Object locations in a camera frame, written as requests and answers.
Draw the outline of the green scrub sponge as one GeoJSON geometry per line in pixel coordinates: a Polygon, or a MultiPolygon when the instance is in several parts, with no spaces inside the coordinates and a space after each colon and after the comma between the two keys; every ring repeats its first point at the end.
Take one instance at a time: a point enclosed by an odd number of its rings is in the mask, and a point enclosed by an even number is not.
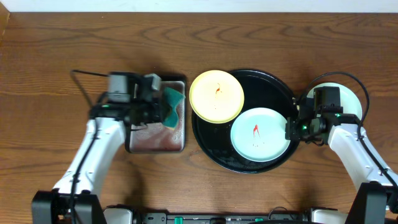
{"type": "Polygon", "coordinates": [[[185,99],[185,96],[170,87],[165,87],[162,94],[163,122],[162,124],[169,129],[175,129],[178,126],[179,117],[177,106],[185,99]]]}

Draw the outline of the light green plate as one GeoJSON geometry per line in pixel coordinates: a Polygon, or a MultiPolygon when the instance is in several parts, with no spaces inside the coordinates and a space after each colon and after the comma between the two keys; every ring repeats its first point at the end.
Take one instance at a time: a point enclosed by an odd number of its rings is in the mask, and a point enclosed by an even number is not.
{"type": "Polygon", "coordinates": [[[358,97],[349,88],[339,83],[326,82],[318,84],[307,93],[307,97],[313,98],[314,89],[323,86],[338,87],[340,89],[340,105],[343,107],[343,112],[347,114],[355,114],[358,119],[362,118],[363,110],[358,97]]]}
{"type": "Polygon", "coordinates": [[[289,147],[285,138],[287,120],[269,108],[253,108],[239,115],[232,124],[230,138],[235,151],[254,162],[280,157],[289,147]]]}

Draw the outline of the yellow plate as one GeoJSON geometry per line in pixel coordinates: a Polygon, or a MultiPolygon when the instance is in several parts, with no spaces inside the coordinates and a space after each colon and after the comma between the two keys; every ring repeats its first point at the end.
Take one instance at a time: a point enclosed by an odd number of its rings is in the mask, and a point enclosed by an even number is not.
{"type": "Polygon", "coordinates": [[[209,123],[227,123],[240,114],[244,91],[240,82],[228,72],[209,70],[191,84],[189,101],[193,112],[209,123]]]}

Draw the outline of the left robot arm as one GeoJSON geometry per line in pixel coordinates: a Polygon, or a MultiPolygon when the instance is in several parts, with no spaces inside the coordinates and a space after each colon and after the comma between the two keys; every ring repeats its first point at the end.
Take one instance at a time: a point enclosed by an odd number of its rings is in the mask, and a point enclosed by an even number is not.
{"type": "Polygon", "coordinates": [[[85,137],[72,163],[51,191],[32,199],[34,223],[106,223],[98,195],[117,150],[131,146],[140,124],[164,120],[162,79],[154,74],[113,72],[107,91],[90,104],[85,137]]]}

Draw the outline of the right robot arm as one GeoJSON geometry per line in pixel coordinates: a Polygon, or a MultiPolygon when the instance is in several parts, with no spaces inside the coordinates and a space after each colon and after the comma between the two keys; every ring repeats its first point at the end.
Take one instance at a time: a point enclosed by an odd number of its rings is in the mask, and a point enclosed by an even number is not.
{"type": "Polygon", "coordinates": [[[386,210],[397,213],[397,174],[386,164],[363,128],[356,95],[305,95],[295,101],[298,114],[289,117],[289,140],[327,145],[339,157],[356,188],[347,214],[313,208],[310,223],[392,223],[386,210]]]}

